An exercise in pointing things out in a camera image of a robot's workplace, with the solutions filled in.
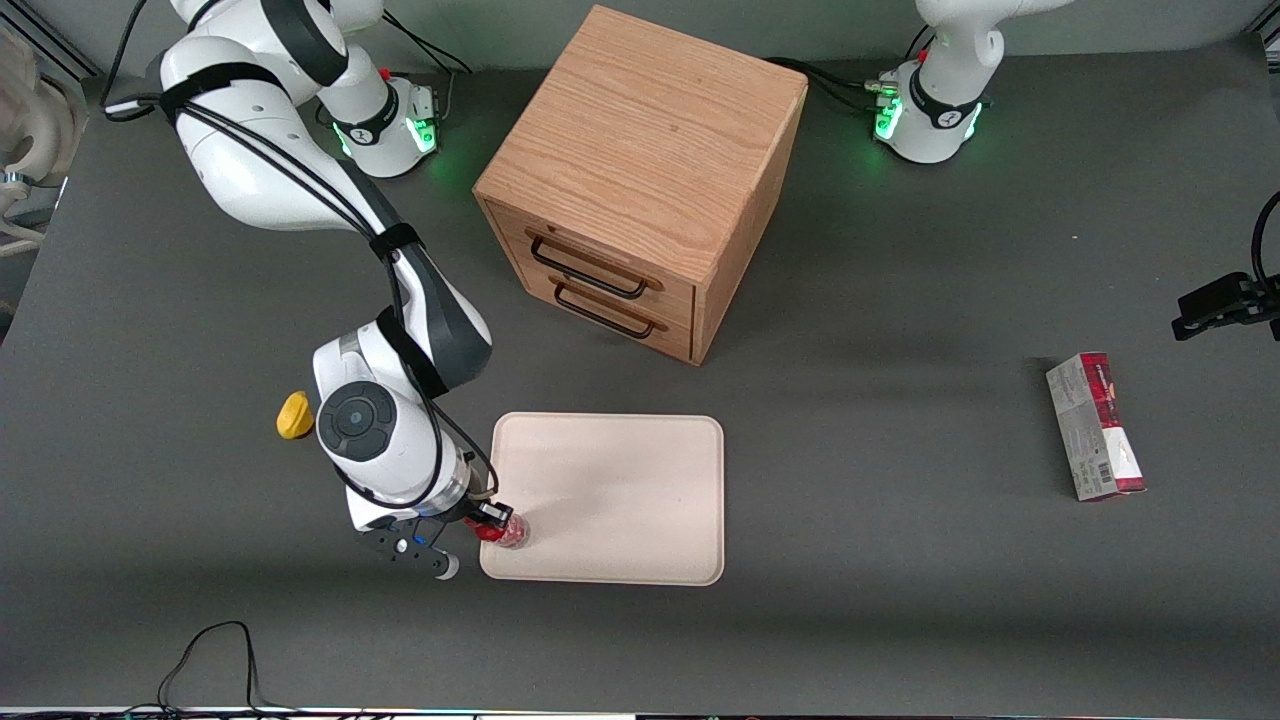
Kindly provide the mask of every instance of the drawer handle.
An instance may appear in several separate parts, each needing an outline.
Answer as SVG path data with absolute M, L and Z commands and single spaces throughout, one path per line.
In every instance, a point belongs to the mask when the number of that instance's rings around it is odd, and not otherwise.
M 634 329 L 631 329 L 631 328 L 628 328 L 626 325 L 620 325 L 618 323 L 614 323 L 613 320 L 611 320 L 611 319 L 608 319 L 608 318 L 605 318 L 603 315 L 599 315 L 596 313 L 591 313 L 586 307 L 582 307 L 580 305 L 573 305 L 568 300 L 564 300 L 563 293 L 564 293 L 564 286 L 562 283 L 556 283 L 556 302 L 561 307 L 568 310 L 570 313 L 576 313 L 576 314 L 586 318 L 588 320 L 594 320 L 594 322 L 596 322 L 596 323 L 599 323 L 599 324 L 609 328 L 611 331 L 617 331 L 617 332 L 620 332 L 620 333 L 630 337 L 631 340 L 645 340 L 645 338 L 648 338 L 649 336 L 653 334 L 653 329 L 654 329 L 653 320 L 649 320 L 649 323 L 645 325 L 645 328 L 643 331 L 636 332 L 636 331 L 634 331 Z
M 539 250 L 541 247 L 543 247 L 543 238 L 535 237 L 534 238 L 534 249 L 532 249 L 534 260 L 538 260 L 539 263 L 541 263 L 543 265 L 547 265 L 548 268 L 552 268 L 553 270 L 559 270 L 559 272 L 564 273 L 566 275 L 568 275 L 571 278 L 582 281 L 582 282 L 585 282 L 586 284 L 589 284 L 589 286 L 591 286 L 594 288 L 603 290 L 604 292 L 608 292 L 609 295 L 616 295 L 616 296 L 618 296 L 618 297 L 621 297 L 623 300 L 636 300 L 637 297 L 640 297 L 644 293 L 645 288 L 649 287 L 648 281 L 640 281 L 640 284 L 636 286 L 635 290 L 622 290 L 621 287 L 612 286 L 612 284 L 609 284 L 609 283 L 607 283 L 607 282 L 604 282 L 602 279 L 593 278 L 591 275 L 589 275 L 589 274 L 586 274 L 586 273 L 584 273 L 581 270 L 575 270 L 573 268 L 570 268 L 564 263 L 559 263 L 557 260 L 552 260 L 550 258 L 548 258 L 548 256 L 543 255 L 541 252 L 539 252 Z

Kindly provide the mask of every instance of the red and white box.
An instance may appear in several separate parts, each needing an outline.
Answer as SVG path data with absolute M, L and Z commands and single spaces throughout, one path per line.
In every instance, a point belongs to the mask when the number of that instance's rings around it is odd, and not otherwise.
M 1147 489 L 1116 413 L 1107 354 L 1082 352 L 1046 377 L 1071 461 L 1075 496 L 1084 502 Z

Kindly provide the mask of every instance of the black bracket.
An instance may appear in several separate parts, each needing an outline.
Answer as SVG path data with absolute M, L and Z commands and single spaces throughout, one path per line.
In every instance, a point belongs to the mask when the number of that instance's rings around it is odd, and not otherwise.
M 360 533 L 360 543 L 388 562 L 419 570 L 430 568 L 433 577 L 447 580 L 457 573 L 458 559 L 431 544 L 440 524 L 431 518 L 393 520 Z
M 1266 281 L 1267 288 L 1245 273 L 1231 273 L 1178 299 L 1183 315 L 1174 320 L 1174 337 L 1190 340 L 1225 325 L 1270 323 L 1271 337 L 1280 342 L 1280 275 Z

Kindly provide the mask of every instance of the red object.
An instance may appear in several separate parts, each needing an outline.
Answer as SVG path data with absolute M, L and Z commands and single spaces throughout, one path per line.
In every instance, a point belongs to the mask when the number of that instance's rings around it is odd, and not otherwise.
M 512 515 L 507 520 L 507 529 L 494 528 L 493 525 L 485 523 L 476 523 L 471 518 L 463 518 L 463 523 L 471 528 L 471 532 L 476 534 L 481 542 L 492 542 L 498 547 L 518 547 L 525 542 L 525 537 L 529 536 L 529 524 L 520 515 Z
M 485 525 L 484 523 L 476 523 L 471 518 L 463 518 L 462 521 L 466 523 L 467 527 L 471 528 L 471 532 L 474 532 L 476 537 L 484 542 L 498 542 L 502 539 L 502 536 L 506 534 L 504 530 L 499 530 L 493 525 Z

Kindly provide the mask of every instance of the yellow sponge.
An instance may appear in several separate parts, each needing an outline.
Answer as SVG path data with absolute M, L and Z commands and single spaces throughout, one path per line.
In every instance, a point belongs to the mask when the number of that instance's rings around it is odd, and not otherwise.
M 285 398 L 280 414 L 275 416 L 275 432 L 284 439 L 298 439 L 310 433 L 315 424 L 311 402 L 307 401 L 307 393 L 301 389 Z

